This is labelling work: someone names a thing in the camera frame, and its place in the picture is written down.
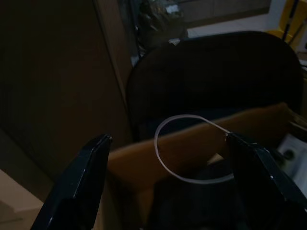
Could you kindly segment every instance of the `wall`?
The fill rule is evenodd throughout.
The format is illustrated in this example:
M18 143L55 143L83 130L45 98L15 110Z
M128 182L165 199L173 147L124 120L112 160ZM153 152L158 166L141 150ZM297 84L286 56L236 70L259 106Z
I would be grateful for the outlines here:
M113 148L131 142L90 0L1 1L0 31L0 127L41 172L57 179L99 134L111 134Z

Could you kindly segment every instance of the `white wire loop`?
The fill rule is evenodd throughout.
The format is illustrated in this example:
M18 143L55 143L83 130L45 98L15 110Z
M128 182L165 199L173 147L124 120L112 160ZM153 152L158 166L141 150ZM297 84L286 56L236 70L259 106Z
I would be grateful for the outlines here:
M224 129L222 127L220 127L219 125L213 123L212 121L202 117L202 116L198 116L198 115L190 115L190 114L184 114L184 115L176 115L176 116L172 116L169 117L167 119L165 119L157 128L157 130L155 131L154 134L154 149L155 149L155 153L157 155L158 160L160 161L160 163L162 164L162 166L174 177L180 179L181 181L187 182L187 183L191 183L191 184L219 184L219 183L223 183L226 181L230 181L234 178L234 175L231 173L227 176L223 176L220 178L215 178L215 179L208 179L208 180L195 180L195 179L190 179L190 178L186 178L186 177L182 177L179 176L178 174L174 173L173 171L171 171L162 161L161 157L160 157L160 153L159 153L159 148L158 148L158 138L159 138L159 134L162 130L162 128L169 122L177 120L177 119L183 119L183 118L194 118L194 119L200 119L203 120L215 127L217 127L218 129L222 130L223 132L225 132L226 134L229 134L230 131L228 131L227 129Z

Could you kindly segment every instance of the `chair backrest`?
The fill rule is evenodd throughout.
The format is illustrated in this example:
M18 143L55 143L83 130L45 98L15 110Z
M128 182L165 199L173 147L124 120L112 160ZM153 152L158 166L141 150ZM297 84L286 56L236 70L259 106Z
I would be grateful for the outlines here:
M185 40L150 52L130 76L127 103L134 134L143 139L144 124L175 114L278 102L298 112L302 91L294 51L273 35L250 31Z

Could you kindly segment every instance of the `floor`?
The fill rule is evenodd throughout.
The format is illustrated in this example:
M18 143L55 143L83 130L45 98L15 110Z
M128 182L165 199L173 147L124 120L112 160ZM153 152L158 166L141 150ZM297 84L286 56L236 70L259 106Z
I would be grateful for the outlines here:
M188 29L189 38L224 34L235 31L255 30L265 31L267 28L267 14L216 23Z

